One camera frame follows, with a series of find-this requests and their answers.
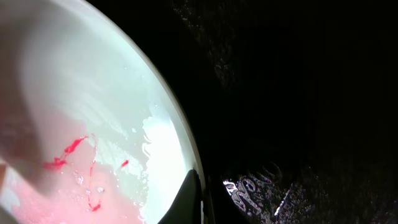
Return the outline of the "light blue plate top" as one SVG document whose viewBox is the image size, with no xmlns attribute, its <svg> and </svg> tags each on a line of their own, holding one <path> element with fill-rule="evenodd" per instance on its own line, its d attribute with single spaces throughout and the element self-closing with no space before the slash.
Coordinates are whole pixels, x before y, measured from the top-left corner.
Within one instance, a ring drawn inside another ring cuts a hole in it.
<svg viewBox="0 0 398 224">
<path fill-rule="evenodd" d="M 1 2 L 1 222 L 159 223 L 203 169 L 173 91 L 86 1 Z"/>
</svg>

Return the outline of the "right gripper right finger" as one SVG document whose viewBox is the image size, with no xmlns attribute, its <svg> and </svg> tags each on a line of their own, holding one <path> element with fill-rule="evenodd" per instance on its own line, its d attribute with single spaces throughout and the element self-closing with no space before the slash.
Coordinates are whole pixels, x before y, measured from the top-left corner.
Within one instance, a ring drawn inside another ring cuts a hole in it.
<svg viewBox="0 0 398 224">
<path fill-rule="evenodd" d="M 208 186 L 217 224 L 248 224 L 248 221 L 234 204 L 219 177 L 208 176 Z"/>
</svg>

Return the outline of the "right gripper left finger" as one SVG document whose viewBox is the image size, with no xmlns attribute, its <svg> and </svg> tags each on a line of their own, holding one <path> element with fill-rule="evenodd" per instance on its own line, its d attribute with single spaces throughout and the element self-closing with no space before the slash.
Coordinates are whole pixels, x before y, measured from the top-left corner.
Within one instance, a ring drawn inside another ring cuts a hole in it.
<svg viewBox="0 0 398 224">
<path fill-rule="evenodd" d="M 201 185 L 196 170 L 188 171 L 171 207 L 159 224 L 201 224 Z"/>
</svg>

